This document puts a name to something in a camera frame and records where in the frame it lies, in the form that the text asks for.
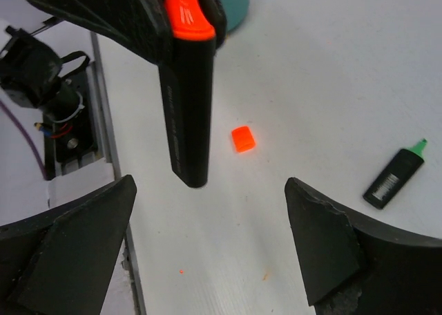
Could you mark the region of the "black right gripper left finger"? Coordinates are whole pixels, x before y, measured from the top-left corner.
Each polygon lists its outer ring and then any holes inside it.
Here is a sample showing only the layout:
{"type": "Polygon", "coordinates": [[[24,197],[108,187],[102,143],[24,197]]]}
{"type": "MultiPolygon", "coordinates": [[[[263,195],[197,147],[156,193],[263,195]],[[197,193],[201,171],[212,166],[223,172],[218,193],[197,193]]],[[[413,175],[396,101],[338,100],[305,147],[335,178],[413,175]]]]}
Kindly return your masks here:
{"type": "Polygon", "coordinates": [[[131,175],[1,227],[2,314],[99,314],[131,217],[131,175]]]}

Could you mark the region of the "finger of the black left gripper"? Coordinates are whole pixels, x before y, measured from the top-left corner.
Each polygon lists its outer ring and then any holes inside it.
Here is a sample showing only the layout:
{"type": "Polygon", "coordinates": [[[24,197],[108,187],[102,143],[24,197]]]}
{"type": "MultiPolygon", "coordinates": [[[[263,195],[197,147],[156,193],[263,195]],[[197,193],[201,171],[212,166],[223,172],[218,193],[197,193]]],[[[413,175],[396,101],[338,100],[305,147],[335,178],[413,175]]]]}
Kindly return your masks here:
{"type": "Polygon", "coordinates": [[[214,27],[216,48],[219,49],[227,36],[227,16],[221,0],[198,0],[207,21],[214,27]]]}
{"type": "Polygon", "coordinates": [[[52,16],[108,37],[146,61],[172,60],[164,0],[26,0],[52,16]]]}

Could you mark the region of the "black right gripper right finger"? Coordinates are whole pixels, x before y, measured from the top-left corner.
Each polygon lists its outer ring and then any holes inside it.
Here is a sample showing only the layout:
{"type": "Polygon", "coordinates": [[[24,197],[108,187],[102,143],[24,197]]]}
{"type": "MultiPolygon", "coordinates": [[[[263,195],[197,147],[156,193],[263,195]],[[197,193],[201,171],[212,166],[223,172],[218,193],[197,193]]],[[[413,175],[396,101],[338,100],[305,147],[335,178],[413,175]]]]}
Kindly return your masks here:
{"type": "Polygon", "coordinates": [[[375,220],[297,178],[285,185],[307,302],[317,314],[440,314],[441,240],[375,220]]]}

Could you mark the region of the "black highlighter orange cap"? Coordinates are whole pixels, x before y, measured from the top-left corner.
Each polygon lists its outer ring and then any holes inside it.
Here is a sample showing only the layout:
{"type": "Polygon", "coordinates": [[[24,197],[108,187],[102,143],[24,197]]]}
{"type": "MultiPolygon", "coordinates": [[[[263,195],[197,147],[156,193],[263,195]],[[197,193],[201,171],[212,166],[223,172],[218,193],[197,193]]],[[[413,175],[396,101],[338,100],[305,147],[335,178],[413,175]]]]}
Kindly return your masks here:
{"type": "Polygon", "coordinates": [[[185,185],[208,180],[215,29],[198,0],[165,0],[173,58],[159,67],[171,166],[185,185]]]}

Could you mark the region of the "black highlighter green cap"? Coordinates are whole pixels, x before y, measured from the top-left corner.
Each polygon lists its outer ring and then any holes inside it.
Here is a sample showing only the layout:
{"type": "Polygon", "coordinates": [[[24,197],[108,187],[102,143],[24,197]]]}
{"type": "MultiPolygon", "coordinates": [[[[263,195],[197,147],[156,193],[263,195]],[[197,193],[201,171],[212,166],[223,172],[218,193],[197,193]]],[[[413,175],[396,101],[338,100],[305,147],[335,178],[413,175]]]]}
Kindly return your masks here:
{"type": "Polygon", "coordinates": [[[363,199],[376,209],[384,209],[424,164],[426,145],[427,140],[422,139],[414,146],[400,149],[364,192],[363,199]]]}

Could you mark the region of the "orange translucent cap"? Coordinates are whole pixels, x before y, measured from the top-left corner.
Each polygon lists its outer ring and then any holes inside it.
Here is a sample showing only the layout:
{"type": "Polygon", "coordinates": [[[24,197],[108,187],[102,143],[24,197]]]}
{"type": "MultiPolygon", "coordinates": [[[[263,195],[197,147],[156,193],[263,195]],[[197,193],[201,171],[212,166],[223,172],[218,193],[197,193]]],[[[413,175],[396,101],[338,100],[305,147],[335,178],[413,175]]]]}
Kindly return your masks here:
{"type": "Polygon", "coordinates": [[[251,129],[248,126],[240,126],[231,131],[233,145],[237,153],[244,153],[256,146],[251,129]]]}

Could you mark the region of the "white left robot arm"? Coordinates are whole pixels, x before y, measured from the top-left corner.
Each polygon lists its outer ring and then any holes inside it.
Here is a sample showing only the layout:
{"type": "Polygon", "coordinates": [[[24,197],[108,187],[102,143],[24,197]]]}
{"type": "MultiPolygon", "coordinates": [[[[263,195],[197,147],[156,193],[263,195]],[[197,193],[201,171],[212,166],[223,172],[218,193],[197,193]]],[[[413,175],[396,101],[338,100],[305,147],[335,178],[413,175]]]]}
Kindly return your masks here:
{"type": "MultiPolygon", "coordinates": [[[[55,18],[112,39],[146,61],[172,60],[175,37],[169,0],[26,0],[55,18]]],[[[24,30],[8,27],[12,39],[1,59],[1,86],[20,93],[16,103],[39,108],[52,97],[62,62],[24,30]]]]}

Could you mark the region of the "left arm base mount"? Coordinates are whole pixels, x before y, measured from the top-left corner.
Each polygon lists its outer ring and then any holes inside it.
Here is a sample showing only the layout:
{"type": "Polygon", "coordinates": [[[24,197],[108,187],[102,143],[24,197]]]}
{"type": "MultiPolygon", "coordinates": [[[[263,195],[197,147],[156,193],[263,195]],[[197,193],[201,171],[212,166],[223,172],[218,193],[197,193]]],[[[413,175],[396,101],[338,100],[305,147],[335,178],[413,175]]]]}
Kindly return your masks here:
{"type": "Polygon", "coordinates": [[[46,179],[58,175],[57,169],[80,161],[86,154],[97,150],[94,118],[91,111],[90,81],[85,71],[68,79],[68,85],[81,95],[82,109],[67,122],[56,124],[46,116],[34,127],[44,136],[44,168],[46,179]]]}

